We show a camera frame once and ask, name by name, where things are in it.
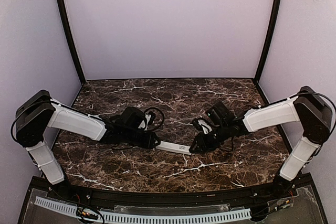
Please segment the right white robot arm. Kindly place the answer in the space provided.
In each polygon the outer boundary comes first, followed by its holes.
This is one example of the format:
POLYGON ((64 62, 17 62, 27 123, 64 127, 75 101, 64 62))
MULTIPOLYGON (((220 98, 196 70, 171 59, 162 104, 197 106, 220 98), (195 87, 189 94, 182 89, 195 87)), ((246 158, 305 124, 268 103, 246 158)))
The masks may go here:
POLYGON ((258 130, 291 122, 300 122, 303 134, 288 158, 277 171, 270 194, 281 197, 294 184, 299 172, 321 150, 335 129, 335 104, 326 95, 309 86, 274 103, 255 106, 239 115, 222 102, 206 111, 208 120, 192 121, 199 130, 189 152, 207 153, 218 149, 226 140, 248 135, 258 130))

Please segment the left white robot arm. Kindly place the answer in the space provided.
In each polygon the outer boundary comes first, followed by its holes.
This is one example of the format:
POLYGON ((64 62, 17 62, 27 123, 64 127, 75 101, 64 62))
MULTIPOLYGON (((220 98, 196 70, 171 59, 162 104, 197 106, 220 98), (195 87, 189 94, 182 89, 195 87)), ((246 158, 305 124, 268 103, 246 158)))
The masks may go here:
POLYGON ((26 149, 47 180, 56 185, 64 182, 66 175, 45 142, 46 128, 79 134, 103 144, 127 143, 153 149, 161 143, 155 130, 148 129, 154 120, 151 109, 142 112, 135 107, 127 107, 120 115, 105 120, 70 108, 52 99, 48 91, 40 90, 17 109, 10 134, 26 149))

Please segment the white remote control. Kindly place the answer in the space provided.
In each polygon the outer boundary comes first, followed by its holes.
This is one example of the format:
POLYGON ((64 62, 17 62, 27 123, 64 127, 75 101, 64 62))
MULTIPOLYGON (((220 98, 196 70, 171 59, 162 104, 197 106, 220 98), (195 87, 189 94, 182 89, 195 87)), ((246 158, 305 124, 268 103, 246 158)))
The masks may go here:
POLYGON ((161 141, 158 146, 155 147, 158 150, 168 151, 172 153, 184 154, 184 155, 191 155, 189 146, 175 144, 170 142, 161 141))

